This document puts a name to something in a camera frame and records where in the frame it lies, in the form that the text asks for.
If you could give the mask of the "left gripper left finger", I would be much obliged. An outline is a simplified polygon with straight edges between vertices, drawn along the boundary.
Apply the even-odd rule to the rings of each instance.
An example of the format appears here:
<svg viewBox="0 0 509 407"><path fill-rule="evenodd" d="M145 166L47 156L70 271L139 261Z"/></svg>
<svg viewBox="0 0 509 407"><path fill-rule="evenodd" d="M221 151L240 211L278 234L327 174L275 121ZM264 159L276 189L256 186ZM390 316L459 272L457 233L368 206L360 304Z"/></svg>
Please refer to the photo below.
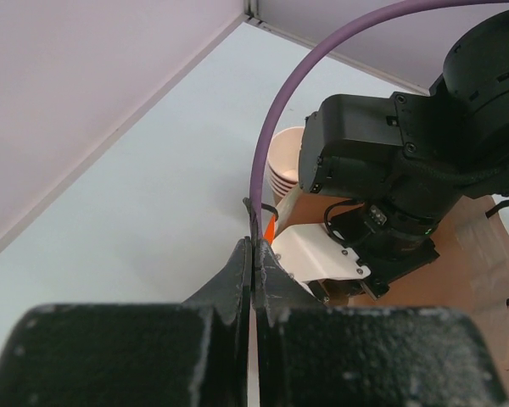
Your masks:
<svg viewBox="0 0 509 407"><path fill-rule="evenodd" d="M209 318L189 388L193 406L248 403L252 260L252 243L245 237L224 267L182 303Z"/></svg>

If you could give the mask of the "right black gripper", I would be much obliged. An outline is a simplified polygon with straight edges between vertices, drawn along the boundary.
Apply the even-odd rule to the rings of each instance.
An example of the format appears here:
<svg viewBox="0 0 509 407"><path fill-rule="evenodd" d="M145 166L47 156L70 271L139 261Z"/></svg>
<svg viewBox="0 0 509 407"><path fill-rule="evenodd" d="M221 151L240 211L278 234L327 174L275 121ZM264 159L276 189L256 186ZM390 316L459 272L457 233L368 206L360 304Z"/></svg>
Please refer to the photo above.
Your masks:
<svg viewBox="0 0 509 407"><path fill-rule="evenodd" d="M348 297L366 294L379 299L392 282L439 257L431 240L438 220L409 215L381 200L334 203L326 208L323 223L330 238L358 256L353 270L370 271L337 285Z"/></svg>

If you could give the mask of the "orange paper bag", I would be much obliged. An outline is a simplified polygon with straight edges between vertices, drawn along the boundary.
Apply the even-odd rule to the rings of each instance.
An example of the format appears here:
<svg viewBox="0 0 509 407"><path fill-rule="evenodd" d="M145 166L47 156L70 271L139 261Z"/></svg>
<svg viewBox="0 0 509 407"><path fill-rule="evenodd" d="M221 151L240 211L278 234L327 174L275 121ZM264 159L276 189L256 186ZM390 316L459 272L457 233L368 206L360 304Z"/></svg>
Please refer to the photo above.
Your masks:
<svg viewBox="0 0 509 407"><path fill-rule="evenodd" d="M485 213L492 198L461 199L434 235L440 256L394 282L378 301L366 294L349 298L325 282L337 306L443 306L458 309L477 324L509 395L509 234L501 218Z"/></svg>

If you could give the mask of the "stack of brown paper cups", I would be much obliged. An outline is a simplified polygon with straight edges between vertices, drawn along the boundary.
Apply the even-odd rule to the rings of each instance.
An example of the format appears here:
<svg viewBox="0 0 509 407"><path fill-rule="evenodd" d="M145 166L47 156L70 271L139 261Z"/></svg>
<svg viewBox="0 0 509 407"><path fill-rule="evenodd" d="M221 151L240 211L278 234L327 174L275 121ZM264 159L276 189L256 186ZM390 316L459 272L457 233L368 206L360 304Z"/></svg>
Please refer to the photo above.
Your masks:
<svg viewBox="0 0 509 407"><path fill-rule="evenodd" d="M266 179L276 202L299 182L299 151L304 129L303 126L289 127L271 139L266 158Z"/></svg>

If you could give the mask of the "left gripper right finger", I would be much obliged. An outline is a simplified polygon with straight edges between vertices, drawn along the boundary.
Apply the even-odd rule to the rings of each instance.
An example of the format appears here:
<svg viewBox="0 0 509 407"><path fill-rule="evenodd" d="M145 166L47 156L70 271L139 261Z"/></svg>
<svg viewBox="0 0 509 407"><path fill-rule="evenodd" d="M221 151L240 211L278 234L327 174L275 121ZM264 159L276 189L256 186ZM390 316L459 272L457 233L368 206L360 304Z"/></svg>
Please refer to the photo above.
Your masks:
<svg viewBox="0 0 509 407"><path fill-rule="evenodd" d="M287 406L291 370L285 332L288 318L296 309L320 309L322 302L282 268L264 239L254 247L252 282L260 404Z"/></svg>

